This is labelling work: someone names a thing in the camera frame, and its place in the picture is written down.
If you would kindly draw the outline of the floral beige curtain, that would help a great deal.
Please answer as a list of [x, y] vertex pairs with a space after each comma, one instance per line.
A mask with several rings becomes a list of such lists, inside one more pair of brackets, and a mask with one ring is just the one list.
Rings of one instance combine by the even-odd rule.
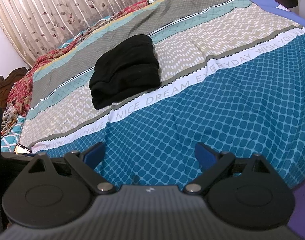
[[141, 0], [0, 0], [0, 26], [20, 57], [33, 66], [106, 16]]

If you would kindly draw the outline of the smartphone with lit screen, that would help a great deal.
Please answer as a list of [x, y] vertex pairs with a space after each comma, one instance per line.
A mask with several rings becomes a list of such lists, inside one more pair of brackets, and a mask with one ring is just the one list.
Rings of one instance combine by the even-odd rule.
[[14, 149], [16, 154], [31, 154], [31, 149], [17, 143]]

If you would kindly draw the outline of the carved wooden headboard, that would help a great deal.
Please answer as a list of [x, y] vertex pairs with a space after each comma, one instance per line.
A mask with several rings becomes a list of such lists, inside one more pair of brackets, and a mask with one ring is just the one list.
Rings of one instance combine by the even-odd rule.
[[15, 82], [23, 78], [28, 70], [25, 67], [11, 71], [7, 78], [0, 76], [0, 107], [4, 111], [7, 106], [7, 98]]

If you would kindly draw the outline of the black pants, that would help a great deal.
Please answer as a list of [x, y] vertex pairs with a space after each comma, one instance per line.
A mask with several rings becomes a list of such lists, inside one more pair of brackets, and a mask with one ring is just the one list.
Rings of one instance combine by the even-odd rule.
[[143, 34], [132, 36], [103, 54], [89, 81], [92, 104], [97, 110], [160, 85], [153, 41]]

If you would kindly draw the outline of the teal lattice pillow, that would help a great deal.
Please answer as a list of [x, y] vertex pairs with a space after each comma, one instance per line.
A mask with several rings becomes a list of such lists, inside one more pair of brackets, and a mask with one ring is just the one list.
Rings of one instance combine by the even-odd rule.
[[22, 133], [24, 121], [25, 117], [18, 116], [17, 122], [11, 131], [1, 138], [1, 152], [14, 152]]

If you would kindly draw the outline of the purple blue mattress edge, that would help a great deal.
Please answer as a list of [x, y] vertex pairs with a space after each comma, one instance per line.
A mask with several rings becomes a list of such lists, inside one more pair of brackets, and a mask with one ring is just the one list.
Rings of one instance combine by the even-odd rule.
[[258, 5], [263, 10], [273, 13], [275, 15], [279, 15], [285, 17], [289, 20], [293, 20], [294, 22], [299, 23], [300, 25], [305, 27], [305, 19], [295, 14], [288, 8], [284, 7], [280, 3], [275, 0], [250, 0], [256, 5]]

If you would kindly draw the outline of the striped patterned bedsheet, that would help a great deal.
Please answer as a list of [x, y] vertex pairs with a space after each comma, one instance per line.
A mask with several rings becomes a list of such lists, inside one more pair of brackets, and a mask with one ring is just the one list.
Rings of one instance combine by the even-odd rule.
[[[161, 85], [102, 109], [89, 81], [129, 37], [152, 39]], [[158, 0], [96, 30], [34, 81], [20, 143], [62, 157], [97, 142], [95, 168], [124, 184], [183, 186], [203, 142], [264, 155], [284, 181], [305, 180], [305, 27], [250, 0]]]

